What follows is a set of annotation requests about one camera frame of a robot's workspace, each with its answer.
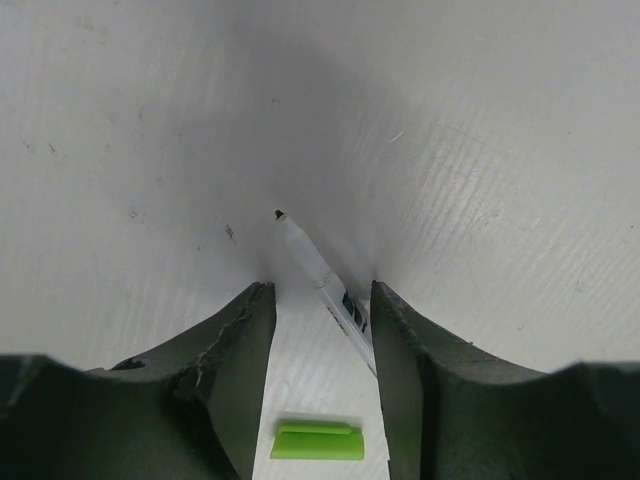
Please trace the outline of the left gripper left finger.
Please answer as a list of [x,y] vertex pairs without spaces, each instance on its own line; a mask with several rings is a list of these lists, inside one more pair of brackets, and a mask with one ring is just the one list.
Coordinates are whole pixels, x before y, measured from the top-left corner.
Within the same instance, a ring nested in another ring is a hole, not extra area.
[[250,478],[275,326],[275,288],[254,283],[110,369],[3,356],[2,477]]

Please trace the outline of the light green pen cap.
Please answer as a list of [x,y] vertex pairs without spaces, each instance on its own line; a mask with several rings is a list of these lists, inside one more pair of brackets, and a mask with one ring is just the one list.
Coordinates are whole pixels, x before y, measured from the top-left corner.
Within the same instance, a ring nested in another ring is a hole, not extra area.
[[281,422],[270,452],[272,460],[361,461],[364,457],[360,428],[318,421]]

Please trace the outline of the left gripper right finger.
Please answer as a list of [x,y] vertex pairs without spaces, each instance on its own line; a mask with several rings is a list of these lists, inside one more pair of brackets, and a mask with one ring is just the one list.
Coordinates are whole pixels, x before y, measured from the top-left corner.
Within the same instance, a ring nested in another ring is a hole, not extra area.
[[394,479],[635,479],[639,366],[552,373],[489,354],[371,286],[371,325]]

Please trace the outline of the white pen clear cap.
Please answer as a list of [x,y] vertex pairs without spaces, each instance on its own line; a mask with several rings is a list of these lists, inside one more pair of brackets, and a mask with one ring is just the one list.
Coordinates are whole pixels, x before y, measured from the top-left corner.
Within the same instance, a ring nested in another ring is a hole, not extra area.
[[291,255],[368,369],[377,376],[370,318],[364,303],[349,293],[307,233],[289,215],[282,210],[274,214]]

